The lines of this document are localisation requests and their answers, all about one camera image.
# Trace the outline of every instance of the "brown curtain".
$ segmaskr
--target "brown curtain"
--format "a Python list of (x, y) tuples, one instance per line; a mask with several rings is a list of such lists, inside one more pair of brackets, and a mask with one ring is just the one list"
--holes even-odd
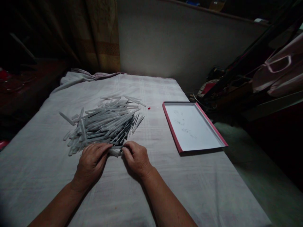
[(90, 73), (120, 71), (116, 0), (26, 0), (14, 12)]

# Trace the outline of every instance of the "floor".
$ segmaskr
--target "floor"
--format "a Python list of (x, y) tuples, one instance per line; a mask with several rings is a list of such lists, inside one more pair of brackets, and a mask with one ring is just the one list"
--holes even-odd
[(215, 123), (234, 164), (273, 226), (303, 226), (303, 193), (238, 125)]

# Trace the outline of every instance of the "pink bag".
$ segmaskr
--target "pink bag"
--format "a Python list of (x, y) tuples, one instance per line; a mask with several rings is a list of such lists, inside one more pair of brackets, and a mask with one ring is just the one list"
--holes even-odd
[(273, 57), (269, 57), (255, 73), (253, 92), (269, 86), (267, 93), (274, 97), (303, 90), (303, 33)]

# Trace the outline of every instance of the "white bedsheet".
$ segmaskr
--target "white bedsheet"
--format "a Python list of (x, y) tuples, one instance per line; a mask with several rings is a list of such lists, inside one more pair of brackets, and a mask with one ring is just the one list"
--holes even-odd
[[(80, 153), (68, 156), (68, 116), (93, 109), (100, 96), (142, 98), (145, 118), (131, 140), (199, 226), (269, 226), (270, 221), (224, 152), (180, 157), (163, 101), (188, 101), (175, 80), (133, 75), (82, 82), (50, 95), (0, 153), (1, 212), (10, 226), (28, 225), (74, 176)], [(147, 198), (121, 157), (109, 157), (70, 226), (155, 226)]]

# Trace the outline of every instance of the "finger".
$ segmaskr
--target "finger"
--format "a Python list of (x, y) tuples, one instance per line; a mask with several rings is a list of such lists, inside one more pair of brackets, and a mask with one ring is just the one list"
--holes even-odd
[(124, 144), (125, 147), (129, 147), (131, 148), (131, 150), (134, 150), (137, 146), (139, 146), (139, 144), (137, 144), (136, 142), (134, 141), (127, 141), (125, 144)]
[(100, 147), (103, 146), (104, 146), (103, 143), (94, 143), (93, 146), (91, 146), (86, 152), (88, 153), (88, 155), (93, 155), (96, 152), (96, 150), (98, 150)]
[(122, 151), (128, 164), (134, 161), (134, 158), (127, 147), (122, 147)]
[(101, 155), (108, 149), (111, 148), (113, 144), (106, 144), (104, 146), (101, 146), (94, 154), (94, 161), (98, 161), (101, 157)]
[(83, 151), (82, 151), (82, 155), (85, 154), (85, 152), (86, 152), (91, 146), (93, 146), (93, 144), (90, 144), (90, 145), (86, 146), (86, 147), (83, 149)]
[(107, 150), (107, 151), (105, 151), (105, 152), (102, 154), (102, 158), (101, 158), (100, 162), (96, 165), (96, 168), (97, 168), (97, 169), (103, 167), (103, 165), (104, 165), (104, 163), (105, 163), (105, 161), (106, 161), (106, 159), (107, 159), (107, 154), (108, 154), (108, 152), (109, 152), (109, 151)]

